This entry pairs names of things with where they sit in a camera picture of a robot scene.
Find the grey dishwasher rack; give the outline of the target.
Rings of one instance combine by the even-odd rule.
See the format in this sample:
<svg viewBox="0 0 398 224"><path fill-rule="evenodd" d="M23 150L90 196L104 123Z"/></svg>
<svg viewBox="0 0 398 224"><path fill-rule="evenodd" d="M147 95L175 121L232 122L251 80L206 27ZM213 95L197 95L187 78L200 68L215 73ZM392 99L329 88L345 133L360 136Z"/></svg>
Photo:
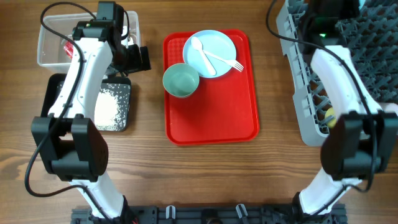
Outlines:
<svg viewBox="0 0 398 224"><path fill-rule="evenodd" d="M397 103L397 1L365 1L359 17L336 25L364 85L379 103ZM293 101L302 141L321 146L328 136L331 107L322 82L295 42L281 40L294 81Z"/></svg>

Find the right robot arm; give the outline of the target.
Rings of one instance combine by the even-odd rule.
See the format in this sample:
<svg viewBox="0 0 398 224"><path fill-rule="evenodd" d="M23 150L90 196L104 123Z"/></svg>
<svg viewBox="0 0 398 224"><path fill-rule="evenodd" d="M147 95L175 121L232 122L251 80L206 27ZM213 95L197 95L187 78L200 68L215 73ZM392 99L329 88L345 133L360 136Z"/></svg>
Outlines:
<svg viewBox="0 0 398 224"><path fill-rule="evenodd" d="M322 219L350 189L369 191L396 141L396 113L383 111L369 94L336 28L358 15L359 1L310 1L298 24L300 51L323 83L336 119L321 148L321 170L298 194L302 222Z"/></svg>

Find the white plastic cup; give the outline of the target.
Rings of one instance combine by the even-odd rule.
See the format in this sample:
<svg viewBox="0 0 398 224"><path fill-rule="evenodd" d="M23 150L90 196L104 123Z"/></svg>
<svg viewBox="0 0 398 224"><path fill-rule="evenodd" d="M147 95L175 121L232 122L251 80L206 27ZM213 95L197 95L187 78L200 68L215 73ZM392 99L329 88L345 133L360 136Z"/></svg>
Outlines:
<svg viewBox="0 0 398 224"><path fill-rule="evenodd" d="M379 105L386 113L398 114L398 105L395 103L379 103Z"/></svg>

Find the white plastic fork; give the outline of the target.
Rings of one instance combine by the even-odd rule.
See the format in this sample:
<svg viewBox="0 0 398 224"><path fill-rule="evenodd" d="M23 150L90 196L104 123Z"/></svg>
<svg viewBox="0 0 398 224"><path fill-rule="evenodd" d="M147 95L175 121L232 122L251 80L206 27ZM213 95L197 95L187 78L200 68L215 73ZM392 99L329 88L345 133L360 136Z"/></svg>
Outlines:
<svg viewBox="0 0 398 224"><path fill-rule="evenodd" d="M217 56L217 55L215 55L215 54L213 54L211 52L208 52L206 50L204 50L204 53L206 55L210 56L210 57L213 57L213 58L215 58L217 60L220 60L220 61L224 62L225 64L229 65L232 68L235 68L239 72L242 72L243 69L244 69L244 66L242 64L240 64L237 60L224 59L224 58L221 58L221 57L219 57L219 56Z"/></svg>

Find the black plastic tray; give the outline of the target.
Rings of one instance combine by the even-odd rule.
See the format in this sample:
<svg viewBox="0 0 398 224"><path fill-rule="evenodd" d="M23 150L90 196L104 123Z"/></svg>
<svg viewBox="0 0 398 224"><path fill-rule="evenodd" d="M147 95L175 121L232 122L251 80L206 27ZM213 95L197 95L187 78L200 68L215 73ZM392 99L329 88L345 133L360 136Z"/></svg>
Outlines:
<svg viewBox="0 0 398 224"><path fill-rule="evenodd" d="M46 117L55 103L66 79L64 73L49 78L42 106L41 117ZM120 132L127 128L131 99L131 81L113 77L102 81L95 107L95 125L100 131Z"/></svg>

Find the pile of rice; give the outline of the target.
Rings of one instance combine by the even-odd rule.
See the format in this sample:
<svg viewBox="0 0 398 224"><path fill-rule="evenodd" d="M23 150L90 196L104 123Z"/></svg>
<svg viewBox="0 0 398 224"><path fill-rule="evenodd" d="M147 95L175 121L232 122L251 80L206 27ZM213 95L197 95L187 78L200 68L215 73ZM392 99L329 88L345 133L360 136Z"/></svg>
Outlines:
<svg viewBox="0 0 398 224"><path fill-rule="evenodd" d="M95 107L95 126L100 131L124 131L129 116L131 86L102 83Z"/></svg>

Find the yellow plastic cup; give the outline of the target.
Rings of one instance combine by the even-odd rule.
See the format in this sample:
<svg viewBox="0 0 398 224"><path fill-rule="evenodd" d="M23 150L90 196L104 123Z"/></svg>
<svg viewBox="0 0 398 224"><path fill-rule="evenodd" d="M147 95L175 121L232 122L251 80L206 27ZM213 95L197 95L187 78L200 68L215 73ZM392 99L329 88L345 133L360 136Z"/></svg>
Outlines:
<svg viewBox="0 0 398 224"><path fill-rule="evenodd" d="M326 113L325 113L325 121L326 121L326 125L329 128L333 128L336 124L336 118L335 118L335 111L333 109L333 107L330 107L329 109L327 109Z"/></svg>

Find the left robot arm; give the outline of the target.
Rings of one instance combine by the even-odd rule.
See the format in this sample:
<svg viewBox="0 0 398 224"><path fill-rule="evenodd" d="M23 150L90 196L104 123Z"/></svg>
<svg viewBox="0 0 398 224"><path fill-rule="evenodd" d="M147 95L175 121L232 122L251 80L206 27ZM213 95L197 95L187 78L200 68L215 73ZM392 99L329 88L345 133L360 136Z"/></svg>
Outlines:
<svg viewBox="0 0 398 224"><path fill-rule="evenodd" d="M46 171L78 189L96 223L137 223L138 217L110 179L108 145L94 124L95 106L109 67L130 74L150 69L146 47L126 46L126 12L113 1L101 1L90 21L80 21L68 42L73 57L60 94L46 115L32 121Z"/></svg>

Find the green bowl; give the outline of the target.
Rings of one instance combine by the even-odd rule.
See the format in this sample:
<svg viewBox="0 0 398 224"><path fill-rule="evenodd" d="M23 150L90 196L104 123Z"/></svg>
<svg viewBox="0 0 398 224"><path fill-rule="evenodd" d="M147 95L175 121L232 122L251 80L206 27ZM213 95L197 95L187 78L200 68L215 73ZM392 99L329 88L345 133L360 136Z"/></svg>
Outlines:
<svg viewBox="0 0 398 224"><path fill-rule="evenodd" d="M192 66L186 63L176 63L166 69L162 83L170 95L187 98L198 88L200 76Z"/></svg>

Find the light blue plate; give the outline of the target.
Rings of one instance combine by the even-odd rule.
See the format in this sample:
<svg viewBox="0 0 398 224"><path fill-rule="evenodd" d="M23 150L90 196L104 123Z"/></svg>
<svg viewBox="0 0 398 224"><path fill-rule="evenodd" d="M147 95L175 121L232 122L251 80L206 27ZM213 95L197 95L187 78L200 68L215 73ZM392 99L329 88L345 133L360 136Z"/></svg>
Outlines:
<svg viewBox="0 0 398 224"><path fill-rule="evenodd" d="M215 75L210 75L201 54L193 48L192 37L197 37L202 42L204 52L212 53L225 60L236 60L237 51L231 38L220 31L201 30L191 35L183 46L183 61L192 66L201 77L217 78L223 76L232 69L232 66L227 63L206 54L205 56L216 71Z"/></svg>

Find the white plastic spoon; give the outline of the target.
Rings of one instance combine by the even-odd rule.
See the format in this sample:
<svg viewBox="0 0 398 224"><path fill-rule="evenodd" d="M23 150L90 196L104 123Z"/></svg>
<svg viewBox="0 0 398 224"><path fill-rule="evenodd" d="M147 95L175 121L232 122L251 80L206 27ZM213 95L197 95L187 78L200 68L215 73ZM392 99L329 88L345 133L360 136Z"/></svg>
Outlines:
<svg viewBox="0 0 398 224"><path fill-rule="evenodd" d="M209 59L207 58L207 56L205 55L205 53L203 51L203 44L199 40L199 38L198 37L192 37L191 38L191 45L192 45L192 47L195 50L197 50L200 53L200 55L201 55L201 57L202 57L202 59L204 61L204 64L205 64L209 74L212 75L212 76L216 75L216 70L215 70L214 66L212 66L212 64L209 61Z"/></svg>

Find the red snack wrapper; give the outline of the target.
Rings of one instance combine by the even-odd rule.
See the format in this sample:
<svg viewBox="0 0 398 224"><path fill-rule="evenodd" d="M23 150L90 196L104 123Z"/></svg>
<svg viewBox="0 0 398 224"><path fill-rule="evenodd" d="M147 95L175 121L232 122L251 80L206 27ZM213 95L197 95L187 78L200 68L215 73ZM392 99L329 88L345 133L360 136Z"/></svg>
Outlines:
<svg viewBox="0 0 398 224"><path fill-rule="evenodd" d="M67 56L72 59L73 58L73 44L71 44L70 42L65 42L63 49L65 51L65 53L67 54Z"/></svg>

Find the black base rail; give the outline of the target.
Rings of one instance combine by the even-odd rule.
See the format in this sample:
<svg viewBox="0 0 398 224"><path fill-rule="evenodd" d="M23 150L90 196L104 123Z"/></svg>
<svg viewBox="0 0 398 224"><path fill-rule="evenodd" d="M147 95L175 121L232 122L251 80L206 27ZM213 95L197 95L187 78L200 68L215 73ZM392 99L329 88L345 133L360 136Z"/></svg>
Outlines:
<svg viewBox="0 0 398 224"><path fill-rule="evenodd" d="M292 223L289 218L292 206L287 204L263 205L257 207L244 207L239 204L235 207L187 207L167 208L130 207L137 217L132 223ZM323 216L322 220L309 220L306 223L347 224L345 205L336 204L331 213ZM92 215L91 209L73 209L70 223L108 223L101 222Z"/></svg>

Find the white napkin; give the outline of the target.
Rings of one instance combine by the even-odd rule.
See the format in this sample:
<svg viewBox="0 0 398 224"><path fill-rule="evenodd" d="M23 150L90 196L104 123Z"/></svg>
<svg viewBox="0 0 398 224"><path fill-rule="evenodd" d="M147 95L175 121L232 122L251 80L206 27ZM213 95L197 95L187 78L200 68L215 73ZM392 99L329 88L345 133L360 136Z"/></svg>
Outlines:
<svg viewBox="0 0 398 224"><path fill-rule="evenodd" d="M121 43L128 48L130 45L134 44L133 38L130 36L130 31L127 26L123 27L123 34L121 38Z"/></svg>

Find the red serving tray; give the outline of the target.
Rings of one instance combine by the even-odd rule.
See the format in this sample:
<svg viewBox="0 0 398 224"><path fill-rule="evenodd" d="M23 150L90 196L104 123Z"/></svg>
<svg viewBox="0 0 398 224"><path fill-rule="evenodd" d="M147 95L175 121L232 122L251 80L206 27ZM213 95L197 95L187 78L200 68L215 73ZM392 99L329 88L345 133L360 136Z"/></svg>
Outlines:
<svg viewBox="0 0 398 224"><path fill-rule="evenodd" d="M232 56L243 71L229 68L201 78L198 89L187 98L165 94L165 132L176 145L250 141L259 132L249 39L238 29L222 33L235 46Z"/></svg>

